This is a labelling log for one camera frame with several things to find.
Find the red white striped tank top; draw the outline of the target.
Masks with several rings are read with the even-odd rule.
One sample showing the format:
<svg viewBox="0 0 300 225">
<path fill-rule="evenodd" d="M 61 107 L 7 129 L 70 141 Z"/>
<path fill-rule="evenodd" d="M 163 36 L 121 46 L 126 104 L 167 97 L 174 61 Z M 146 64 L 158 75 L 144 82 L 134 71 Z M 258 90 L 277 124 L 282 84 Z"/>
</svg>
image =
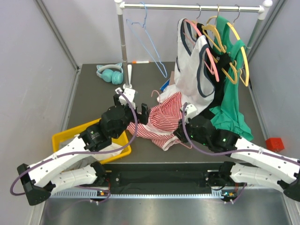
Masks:
<svg viewBox="0 0 300 225">
<path fill-rule="evenodd" d="M 134 134 L 137 128 L 136 137 L 150 139 L 156 146 L 167 151 L 180 142 L 173 133 L 178 128 L 179 120 L 182 119 L 180 110 L 181 93 L 176 92 L 151 109 L 146 125 L 130 123 L 127 131 Z"/>
</svg>

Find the pink wire hanger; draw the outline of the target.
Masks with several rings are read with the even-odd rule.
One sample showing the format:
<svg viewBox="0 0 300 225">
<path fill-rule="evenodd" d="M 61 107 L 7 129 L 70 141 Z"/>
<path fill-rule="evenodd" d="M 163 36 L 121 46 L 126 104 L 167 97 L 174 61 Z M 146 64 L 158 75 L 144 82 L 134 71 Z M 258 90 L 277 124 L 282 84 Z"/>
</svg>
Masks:
<svg viewBox="0 0 300 225">
<path fill-rule="evenodd" d="M 153 90 L 152 93 L 151 93 L 151 97 L 153 97 L 154 93 L 157 94 L 157 98 L 158 98 L 157 102 L 158 102 L 158 104 L 161 104 L 161 102 L 160 102 L 161 101 L 160 93 L 158 92 L 158 90 Z M 192 145 L 188 146 L 188 145 L 182 143 L 179 139 L 178 140 L 174 140 L 174 144 L 180 144 L 180 145 L 184 146 L 187 149 L 192 149 Z"/>
</svg>

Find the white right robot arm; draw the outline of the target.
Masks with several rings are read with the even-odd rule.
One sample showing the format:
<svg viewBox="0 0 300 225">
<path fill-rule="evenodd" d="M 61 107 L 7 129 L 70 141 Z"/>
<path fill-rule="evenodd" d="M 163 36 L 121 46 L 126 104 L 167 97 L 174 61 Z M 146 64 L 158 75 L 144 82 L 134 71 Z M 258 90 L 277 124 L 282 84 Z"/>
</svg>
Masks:
<svg viewBox="0 0 300 225">
<path fill-rule="evenodd" d="M 193 104 L 181 108 L 182 118 L 174 134 L 197 151 L 210 156 L 227 156 L 248 163 L 224 162 L 218 171 L 223 185 L 247 183 L 265 186 L 300 200 L 300 161 L 258 146 L 240 135 L 215 128 L 209 119 L 198 114 Z"/>
</svg>

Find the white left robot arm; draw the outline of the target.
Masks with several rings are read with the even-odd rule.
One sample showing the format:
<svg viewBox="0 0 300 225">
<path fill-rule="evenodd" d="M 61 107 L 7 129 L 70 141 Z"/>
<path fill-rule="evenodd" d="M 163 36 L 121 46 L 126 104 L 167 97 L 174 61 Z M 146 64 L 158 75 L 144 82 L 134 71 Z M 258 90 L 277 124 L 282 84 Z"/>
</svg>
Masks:
<svg viewBox="0 0 300 225">
<path fill-rule="evenodd" d="M 76 170 L 68 168 L 84 158 L 122 152 L 130 146 L 131 140 L 116 149 L 107 149 L 130 123 L 148 121 L 148 106 L 142 104 L 142 111 L 137 112 L 135 95 L 136 91 L 132 88 L 117 88 L 113 97 L 114 106 L 108 108 L 98 122 L 76 134 L 65 147 L 38 163 L 17 167 L 19 176 L 16 180 L 21 182 L 24 189 L 22 194 L 30 206 L 38 205 L 68 188 L 93 183 L 101 186 L 106 182 L 106 172 L 100 162 Z"/>
</svg>

